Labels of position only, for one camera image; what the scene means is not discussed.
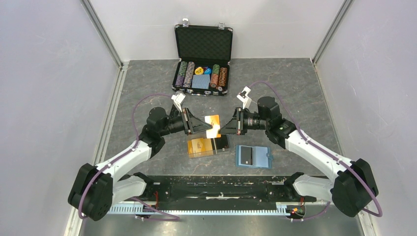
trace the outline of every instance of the metal corner post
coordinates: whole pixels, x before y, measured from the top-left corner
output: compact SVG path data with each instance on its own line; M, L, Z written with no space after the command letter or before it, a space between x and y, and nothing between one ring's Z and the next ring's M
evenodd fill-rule
M320 60L320 58L323 55L323 52L325 51L328 43L331 41L331 38L333 38L334 33L336 32L337 28L339 27L340 22L343 20L346 12L349 10L353 1L354 0L344 0L342 6L339 9L339 12L337 13L336 17L334 18L333 22L331 23L331 26L328 29L328 31L327 31L322 43L320 44L316 54L314 55L313 59L311 59L311 62L313 63L313 65L316 65L317 62Z
M98 34L100 35L101 39L103 40L104 44L106 45L107 49L110 52L110 55L113 57L113 60L118 65L118 67L121 69L123 66L123 61L120 59L119 55L117 54L117 51L115 47L113 46L106 30L103 27L103 24L101 24L100 19L97 16L97 13L94 10L94 7L92 6L90 0L80 0L81 4L85 8L87 14L89 15L94 27L96 28Z

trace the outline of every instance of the robotic arm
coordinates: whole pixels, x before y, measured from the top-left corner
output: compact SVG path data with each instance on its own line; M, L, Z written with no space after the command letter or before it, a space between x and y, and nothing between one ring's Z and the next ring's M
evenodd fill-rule
M139 135L140 142L136 148L135 141L124 151L107 161L96 166L88 163L83 165L74 181L68 203L80 210L79 204L88 183L105 166L108 168L99 174L86 194L82 213L97 221L104 217L112 205L131 197L141 196L146 185L152 180L142 173L135 173L132 176L127 173L161 150L165 144L163 136L181 131L189 135L212 128L210 124L194 117L188 108L181 108L184 98L183 93L173 95L174 104L169 116L161 107L155 107L149 112L147 124ZM114 163L114 160L120 158L121 155L124 157Z
M372 198L361 185L359 180L339 162L350 164L350 167L364 180L374 196L378 195L372 170L369 164L359 159L352 161L349 158L338 155L325 146L311 139L304 131L302 135L294 123L286 120L280 113L279 105L273 97L261 97L258 100L258 112L251 113L249 107L252 101L248 94L250 89L245 89L238 94L238 99L243 102L243 107L237 107L232 120L219 131L220 134L245 135L248 130L265 130L265 134L271 142L293 152L323 172L328 179L310 177L297 172L288 178L284 185L290 198L311 196L326 201L333 201L335 206L345 215L354 217ZM309 144L314 142L321 150ZM338 161L331 159L323 151L337 156Z

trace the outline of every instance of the yellow card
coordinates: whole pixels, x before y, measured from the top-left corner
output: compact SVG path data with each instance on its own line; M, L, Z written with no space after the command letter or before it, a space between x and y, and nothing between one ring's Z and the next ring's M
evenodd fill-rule
M208 139L220 138L221 135L219 134L219 130L220 130L220 117L219 117L219 115L205 116L204 121L213 126L213 129L209 129L209 130L206 131L207 138Z

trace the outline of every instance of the gray stone surface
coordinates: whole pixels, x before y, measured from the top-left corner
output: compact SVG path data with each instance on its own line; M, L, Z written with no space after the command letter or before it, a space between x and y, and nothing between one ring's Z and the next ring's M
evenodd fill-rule
M129 146L135 139L131 112L139 99L154 92L172 95L171 84L178 60L131 61L113 125L106 159ZM309 59L234 59L231 61L229 94L227 96L187 95L183 106L199 118L220 115L220 125L232 117L235 107L241 106L236 98L244 86L266 80L275 86L285 99L301 128L313 139L339 152L328 110L314 67ZM265 85L256 85L250 97L257 101L261 96L274 96ZM138 129L146 123L148 112L161 106L169 112L172 101L166 97L145 100L136 111ZM255 103L249 107L256 111ZM283 117L289 118L281 108ZM141 163L132 171L146 175L292 175L297 171L309 175L322 174L301 157L272 144L263 131L249 131L245 136L230 136L231 150L225 154L190 159L187 155L186 136L176 133L165 136L166 144L152 159ZM270 147L274 156L272 169L249 169L235 166L236 145Z

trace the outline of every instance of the metal latch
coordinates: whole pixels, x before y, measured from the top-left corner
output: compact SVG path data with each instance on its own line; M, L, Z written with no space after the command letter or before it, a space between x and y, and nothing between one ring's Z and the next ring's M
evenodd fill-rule
M188 27L188 18L183 18L182 19L182 26L183 27Z

